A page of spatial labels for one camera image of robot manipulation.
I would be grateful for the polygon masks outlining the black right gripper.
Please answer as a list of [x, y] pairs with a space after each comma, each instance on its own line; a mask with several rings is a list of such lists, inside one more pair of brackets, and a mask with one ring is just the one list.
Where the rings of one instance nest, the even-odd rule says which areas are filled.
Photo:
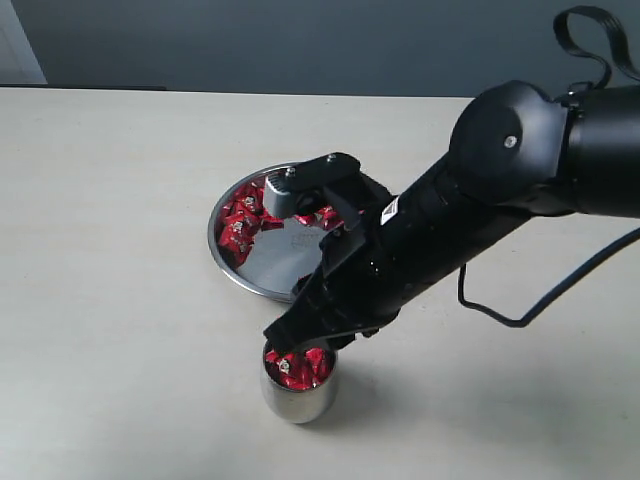
[[500, 238], [500, 210], [460, 192], [433, 167], [393, 199], [396, 213], [364, 215], [329, 234], [322, 259], [290, 307], [263, 331], [277, 353], [338, 350], [370, 336], [400, 309]]

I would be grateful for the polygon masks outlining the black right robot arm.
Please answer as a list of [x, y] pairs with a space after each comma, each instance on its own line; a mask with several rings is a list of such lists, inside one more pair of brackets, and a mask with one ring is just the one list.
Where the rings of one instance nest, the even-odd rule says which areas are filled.
[[639, 91], [551, 99], [512, 81], [464, 109], [444, 156], [399, 195], [336, 152], [271, 176], [263, 201], [277, 218], [328, 206], [341, 219], [264, 332], [280, 353], [338, 350], [535, 217], [637, 217]]

